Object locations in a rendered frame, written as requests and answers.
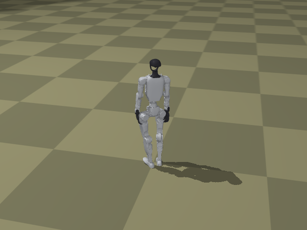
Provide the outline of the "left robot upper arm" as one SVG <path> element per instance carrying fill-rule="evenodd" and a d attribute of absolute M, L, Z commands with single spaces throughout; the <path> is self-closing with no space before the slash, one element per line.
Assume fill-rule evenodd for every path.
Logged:
<path fill-rule="evenodd" d="M 144 89 L 144 84 L 147 81 L 147 77 L 140 77 L 138 79 L 138 98 L 143 98 L 143 89 Z"/>

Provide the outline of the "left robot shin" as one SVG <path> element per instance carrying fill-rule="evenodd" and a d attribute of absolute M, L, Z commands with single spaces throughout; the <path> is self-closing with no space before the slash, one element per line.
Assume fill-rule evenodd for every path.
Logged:
<path fill-rule="evenodd" d="M 148 144 L 148 139 L 144 138 L 143 144 L 144 144 L 145 152 L 147 154 L 148 162 L 151 163 L 152 162 L 152 149 L 153 149 L 152 143 Z"/>

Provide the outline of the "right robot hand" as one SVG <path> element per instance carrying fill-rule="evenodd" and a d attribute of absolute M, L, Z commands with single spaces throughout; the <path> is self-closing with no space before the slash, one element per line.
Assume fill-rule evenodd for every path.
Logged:
<path fill-rule="evenodd" d="M 164 122 L 168 122 L 169 121 L 169 107 L 167 108 L 167 110 L 165 110 L 165 112 L 166 112 L 166 115 L 163 120 L 165 120 Z"/>

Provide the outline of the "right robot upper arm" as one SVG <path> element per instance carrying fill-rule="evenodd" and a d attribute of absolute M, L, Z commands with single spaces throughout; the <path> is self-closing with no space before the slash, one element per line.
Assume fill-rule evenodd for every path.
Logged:
<path fill-rule="evenodd" d="M 165 83 L 164 83 L 164 89 L 165 91 L 163 92 L 163 96 L 164 97 L 168 97 L 169 96 L 169 90 L 170 90 L 170 78 L 168 76 L 163 76 L 165 79 Z"/>

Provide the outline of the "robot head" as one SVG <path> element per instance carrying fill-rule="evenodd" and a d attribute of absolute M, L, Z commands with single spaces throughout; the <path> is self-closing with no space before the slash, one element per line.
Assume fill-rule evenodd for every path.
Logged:
<path fill-rule="evenodd" d="M 155 67 L 156 69 L 155 70 L 152 70 L 152 67 Z M 150 77 L 152 78 L 160 78 L 161 76 L 158 75 L 158 68 L 161 66 L 161 62 L 158 60 L 158 59 L 152 59 L 150 61 L 150 69 L 152 71 L 152 75 Z"/>

